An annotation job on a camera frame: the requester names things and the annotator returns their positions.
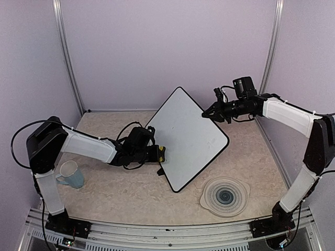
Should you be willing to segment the white whiteboard black frame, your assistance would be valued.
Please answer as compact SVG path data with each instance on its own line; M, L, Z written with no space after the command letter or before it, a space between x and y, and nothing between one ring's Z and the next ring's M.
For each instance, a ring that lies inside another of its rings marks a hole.
M174 193L182 191L229 145L229 137L182 87L177 87L147 123L166 148L161 168Z

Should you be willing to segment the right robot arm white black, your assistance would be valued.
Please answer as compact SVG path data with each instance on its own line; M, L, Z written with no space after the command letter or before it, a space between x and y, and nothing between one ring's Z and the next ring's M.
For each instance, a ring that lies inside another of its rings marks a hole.
M285 102L276 94L261 94L229 102L218 96L217 101L202 113L203 118L227 123L241 115L279 122L299 133L307 142L299 173L264 223L272 232L279 232L290 225L293 212L314 191L334 159L334 116L308 112Z

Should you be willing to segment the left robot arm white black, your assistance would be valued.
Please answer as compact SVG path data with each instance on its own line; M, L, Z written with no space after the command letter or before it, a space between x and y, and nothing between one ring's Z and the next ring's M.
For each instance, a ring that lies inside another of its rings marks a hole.
M122 167L165 161L165 147L156 144L154 127L144 128L138 122L133 122L134 128L128 136L118 136L115 140L80 132L64 125L55 116L40 124L26 141L29 167L49 215L53 217L53 225L63 233L73 228L73 220L61 202L55 180L55 163L61 153Z

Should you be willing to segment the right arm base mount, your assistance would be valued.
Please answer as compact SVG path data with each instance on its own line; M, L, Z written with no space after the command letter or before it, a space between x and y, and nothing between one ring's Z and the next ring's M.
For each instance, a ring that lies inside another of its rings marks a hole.
M264 237L295 228L293 220L275 223L272 218L256 219L249 223L253 238Z

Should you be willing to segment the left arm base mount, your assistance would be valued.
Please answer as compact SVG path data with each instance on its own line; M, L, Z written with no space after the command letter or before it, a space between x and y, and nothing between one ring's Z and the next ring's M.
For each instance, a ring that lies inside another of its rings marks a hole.
M87 239L91 222L70 218L67 214L48 215L46 229L57 233Z

